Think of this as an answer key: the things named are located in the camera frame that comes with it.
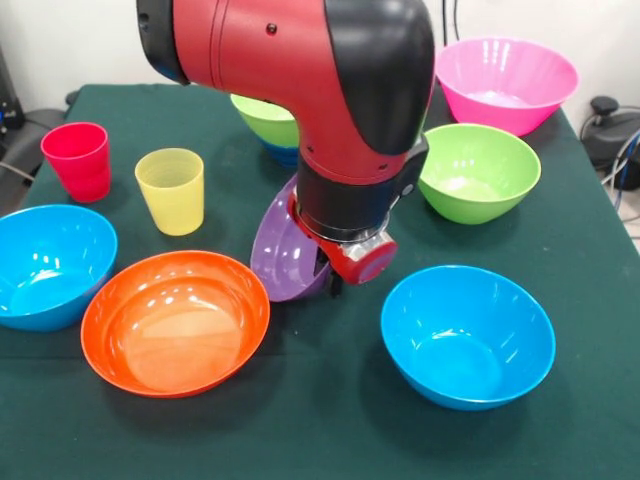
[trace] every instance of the white wall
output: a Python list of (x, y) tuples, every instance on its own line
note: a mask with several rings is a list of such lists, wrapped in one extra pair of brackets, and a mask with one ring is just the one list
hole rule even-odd
[[(441, 1), (424, 1), (441, 44)], [(459, 0), (458, 23), (462, 37), (524, 37), (569, 57), (582, 85), (565, 111), (578, 126), (595, 94), (640, 105), (638, 18), (636, 0)], [(142, 53), (135, 0), (0, 0), (0, 44), (27, 109), (62, 106), (85, 83), (168, 83)]]

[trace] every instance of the green bowl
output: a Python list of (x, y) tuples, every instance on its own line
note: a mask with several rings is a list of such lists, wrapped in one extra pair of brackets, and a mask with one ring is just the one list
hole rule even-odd
[(277, 147), (298, 146), (298, 124), (286, 109), (254, 98), (231, 95), (240, 116), (263, 142)]
[(536, 152), (503, 130), (458, 123), (425, 135), (429, 155), (418, 186), (453, 222), (489, 222), (520, 203), (540, 180)]

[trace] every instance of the plastic bowl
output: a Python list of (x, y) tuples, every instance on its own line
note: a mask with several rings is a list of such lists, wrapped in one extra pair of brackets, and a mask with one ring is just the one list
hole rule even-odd
[(556, 341), (542, 307), (493, 272), (427, 268), (402, 280), (382, 309), (382, 337), (421, 395), (456, 410), (487, 410), (536, 388)]
[(118, 237), (87, 208), (45, 205), (0, 219), (0, 324), (51, 332), (80, 321), (113, 272)]
[(269, 205), (251, 251), (251, 269), (264, 283), (272, 302), (319, 293), (331, 271), (328, 262), (316, 268), (318, 244), (289, 215), (287, 202), (296, 180), (294, 175)]
[(271, 158), (285, 168), (298, 166), (298, 147), (278, 147), (267, 142), (262, 142), (265, 150)]
[(540, 180), (538, 155), (510, 133), (452, 124), (426, 136), (429, 157), (418, 187), (431, 206), (453, 222), (493, 220), (520, 203)]
[(224, 255), (176, 251), (113, 277), (82, 321), (84, 355), (104, 380), (147, 397), (185, 397), (221, 383), (255, 353), (269, 298)]
[(298, 148), (298, 124), (286, 109), (254, 98), (231, 95), (231, 103), (260, 140), (282, 148)]
[(517, 136), (538, 128), (579, 84), (575, 67), (560, 53), (502, 37), (449, 45), (438, 55), (436, 75), (458, 122)]

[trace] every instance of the screw hole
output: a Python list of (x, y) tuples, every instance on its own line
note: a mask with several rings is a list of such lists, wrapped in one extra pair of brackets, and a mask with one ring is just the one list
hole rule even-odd
[(147, 15), (146, 13), (141, 13), (140, 15), (138, 15), (138, 26), (143, 32), (149, 30), (149, 15)]

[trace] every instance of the green table cover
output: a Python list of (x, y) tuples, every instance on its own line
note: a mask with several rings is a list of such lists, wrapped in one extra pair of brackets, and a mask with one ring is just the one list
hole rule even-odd
[[(90, 208), (117, 228), (117, 270), (174, 249), (248, 263), (260, 219), (292, 172), (263, 152), (228, 96), (92, 85), (68, 116), (82, 120), (111, 138), (113, 189)], [(436, 91), (426, 128), (450, 121)], [(400, 250), (382, 276), (338, 299), (273, 305), (258, 353), (197, 397), (152, 400), (106, 384), (82, 357), (78, 327), (0, 329), (0, 479), (639, 478), (639, 257), (562, 112), (525, 140), (543, 173), (520, 206), (468, 227), (440, 218), (419, 193), (404, 199), (389, 229)], [(205, 223), (182, 238), (154, 227), (133, 175), (145, 153), (169, 146), (193, 149), (206, 165)], [(59, 202), (72, 203), (45, 165), (27, 203)], [(527, 397), (448, 411), (393, 366), (379, 331), (385, 296), (408, 274), (446, 263), (499, 272), (547, 310), (557, 358)]]

